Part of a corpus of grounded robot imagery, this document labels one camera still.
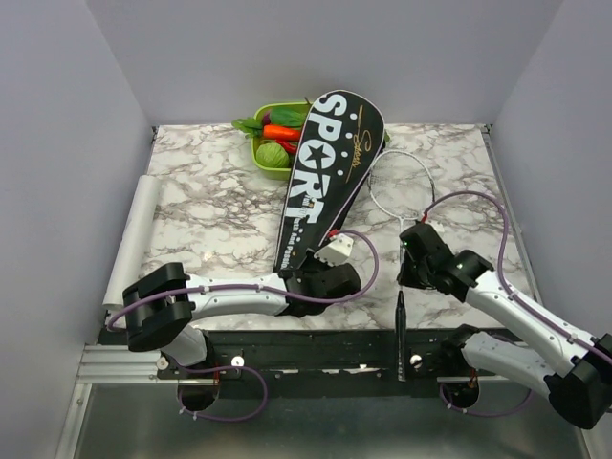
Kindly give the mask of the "black racket cover bag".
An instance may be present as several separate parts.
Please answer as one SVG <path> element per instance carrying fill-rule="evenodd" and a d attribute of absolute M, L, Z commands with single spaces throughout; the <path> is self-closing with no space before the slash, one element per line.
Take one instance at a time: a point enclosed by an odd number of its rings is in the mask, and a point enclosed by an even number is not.
<path fill-rule="evenodd" d="M 369 99 L 346 90 L 311 105 L 287 186 L 273 270 L 302 267 L 348 209 L 385 146 L 383 115 Z"/>

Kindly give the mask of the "white shuttlecock tube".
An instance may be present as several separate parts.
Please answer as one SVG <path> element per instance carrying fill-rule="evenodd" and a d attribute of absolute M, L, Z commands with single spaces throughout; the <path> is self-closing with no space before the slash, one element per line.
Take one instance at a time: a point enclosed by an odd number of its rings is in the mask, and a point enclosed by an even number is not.
<path fill-rule="evenodd" d="M 123 306 L 123 291 L 139 278 L 142 261 L 150 243 L 161 187 L 162 182 L 149 175 L 142 175 L 138 180 L 102 300 L 104 310 L 119 310 Z"/>

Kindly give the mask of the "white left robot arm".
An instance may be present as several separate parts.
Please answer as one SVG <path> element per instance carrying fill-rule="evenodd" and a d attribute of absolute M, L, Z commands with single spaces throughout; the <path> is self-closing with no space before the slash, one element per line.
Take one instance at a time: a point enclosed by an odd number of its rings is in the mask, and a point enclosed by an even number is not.
<path fill-rule="evenodd" d="M 125 315 L 127 346 L 135 353 L 158 350 L 190 377 L 200 378 L 215 358 L 209 338 L 192 321 L 233 315 L 315 316 L 360 290 L 361 279 L 348 263 L 238 280 L 189 275 L 182 263 L 166 263 L 123 292 L 125 307 L 138 305 Z"/>

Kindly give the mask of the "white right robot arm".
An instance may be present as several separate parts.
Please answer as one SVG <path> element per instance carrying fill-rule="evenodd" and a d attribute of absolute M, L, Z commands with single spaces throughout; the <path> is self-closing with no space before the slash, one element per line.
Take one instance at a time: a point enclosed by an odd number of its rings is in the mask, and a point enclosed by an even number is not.
<path fill-rule="evenodd" d="M 441 374 L 485 370 L 534 391 L 565 421 L 593 428 L 611 407 L 611 337 L 562 320 L 521 292 L 505 287 L 500 273 L 470 250 L 454 253 L 434 227 L 417 222 L 400 235 L 401 286 L 434 290 L 494 318 L 520 345 L 462 325 L 431 361 Z"/>

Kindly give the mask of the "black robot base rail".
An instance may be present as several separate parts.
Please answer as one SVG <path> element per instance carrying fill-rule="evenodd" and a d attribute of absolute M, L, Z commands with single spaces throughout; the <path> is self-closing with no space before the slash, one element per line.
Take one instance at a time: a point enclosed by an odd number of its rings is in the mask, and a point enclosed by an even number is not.
<path fill-rule="evenodd" d="M 186 398 L 215 395 L 248 399 L 261 383 L 271 398 L 435 398 L 474 405 L 487 372 L 476 371 L 452 350 L 464 331 L 408 330 L 400 341 L 391 330 L 227 331 L 210 333 L 206 361 L 182 369 L 168 355 L 158 375 L 175 380 Z"/>

